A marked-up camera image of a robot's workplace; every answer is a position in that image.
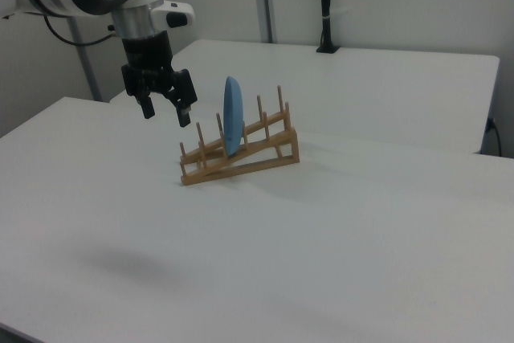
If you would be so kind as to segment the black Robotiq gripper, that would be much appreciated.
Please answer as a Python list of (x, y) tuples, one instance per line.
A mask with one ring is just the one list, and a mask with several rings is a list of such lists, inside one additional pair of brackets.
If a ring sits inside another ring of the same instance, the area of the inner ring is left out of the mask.
[(191, 105), (198, 101), (187, 69), (173, 71), (166, 31), (143, 39), (122, 40), (127, 63), (121, 67), (125, 91), (141, 106), (144, 118), (155, 115), (150, 93), (165, 96), (176, 108), (179, 125), (190, 124)]

